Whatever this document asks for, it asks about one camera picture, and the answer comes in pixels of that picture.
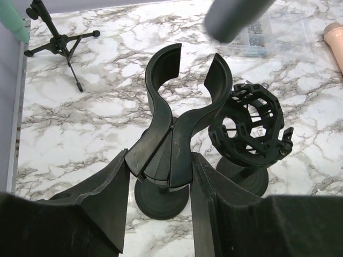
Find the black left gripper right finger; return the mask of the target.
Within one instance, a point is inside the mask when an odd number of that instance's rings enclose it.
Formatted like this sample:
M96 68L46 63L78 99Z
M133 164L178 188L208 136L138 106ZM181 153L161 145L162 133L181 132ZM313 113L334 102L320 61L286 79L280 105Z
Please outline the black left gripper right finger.
M256 196L192 155L196 256L342 256L342 197Z

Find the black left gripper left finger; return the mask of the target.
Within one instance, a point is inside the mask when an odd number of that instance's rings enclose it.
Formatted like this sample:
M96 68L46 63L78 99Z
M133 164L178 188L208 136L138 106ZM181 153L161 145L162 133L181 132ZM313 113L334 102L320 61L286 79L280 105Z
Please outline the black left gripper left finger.
M129 172L121 151L103 169L48 200L1 193L1 256L118 256Z

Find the black shock mount round stand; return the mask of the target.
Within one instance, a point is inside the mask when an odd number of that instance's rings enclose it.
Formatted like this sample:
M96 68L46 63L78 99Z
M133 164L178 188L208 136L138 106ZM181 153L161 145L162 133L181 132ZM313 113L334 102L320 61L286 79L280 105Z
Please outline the black shock mount round stand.
M284 128L279 100L261 84L236 84L208 134L222 156L216 170L248 192L263 196L268 168L293 150L294 129Z

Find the black clip round base stand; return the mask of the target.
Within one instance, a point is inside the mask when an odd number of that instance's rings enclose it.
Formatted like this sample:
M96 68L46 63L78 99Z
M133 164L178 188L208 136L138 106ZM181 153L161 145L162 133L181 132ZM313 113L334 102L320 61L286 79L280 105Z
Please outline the black clip round base stand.
M215 54L204 81L211 104L174 117L158 90L178 77L181 49L180 43L171 44L156 52L148 62L145 85L152 121L125 156L128 168L138 178L136 204L155 220L174 218L187 205L193 180L191 138L213 122L233 86L228 64Z

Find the black tripod microphone stand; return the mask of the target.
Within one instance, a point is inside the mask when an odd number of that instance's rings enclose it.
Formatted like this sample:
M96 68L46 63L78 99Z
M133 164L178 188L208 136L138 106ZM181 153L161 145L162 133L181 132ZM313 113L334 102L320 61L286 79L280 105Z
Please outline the black tripod microphone stand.
M70 58L73 56L74 51L76 50L78 44L81 42L82 39L87 38L87 37L99 37L100 31L94 30L91 33L80 34L80 35L75 35L75 36L67 36L66 34L60 34L57 28L55 27L51 19L51 16L48 10L46 9L43 1L41 0L33 0L32 3L30 4L30 7L26 9L26 14L32 20L37 20L40 17L42 21L47 25L53 37L50 39L50 42L47 44L44 44L32 50L25 50L24 55L26 57L33 57L34 54L40 51L49 50L54 55L59 54L65 57L68 63L68 66L71 69L72 74L75 78L76 85L79 91L83 92L81 83L77 79L74 69L70 63Z

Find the grey mesh microphone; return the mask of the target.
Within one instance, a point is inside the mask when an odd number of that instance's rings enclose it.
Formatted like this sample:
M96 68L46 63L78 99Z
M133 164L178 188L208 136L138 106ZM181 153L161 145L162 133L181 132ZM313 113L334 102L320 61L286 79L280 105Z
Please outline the grey mesh microphone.
M214 0L204 19L206 33L220 43L231 43L242 29L258 20L274 0Z

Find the mint green microphone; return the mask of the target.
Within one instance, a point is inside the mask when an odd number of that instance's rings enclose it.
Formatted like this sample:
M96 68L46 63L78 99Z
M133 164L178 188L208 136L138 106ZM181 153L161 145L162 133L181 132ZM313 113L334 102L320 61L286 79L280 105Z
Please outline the mint green microphone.
M25 27L24 20L14 7L11 0L1 0L1 24L9 30L19 41L28 43L30 35Z

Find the peach pink microphone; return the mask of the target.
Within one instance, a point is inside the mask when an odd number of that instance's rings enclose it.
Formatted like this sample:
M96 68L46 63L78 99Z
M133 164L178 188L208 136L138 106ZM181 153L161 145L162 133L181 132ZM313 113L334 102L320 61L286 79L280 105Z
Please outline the peach pink microphone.
M330 46L342 72L342 24L333 22L324 28L324 41Z

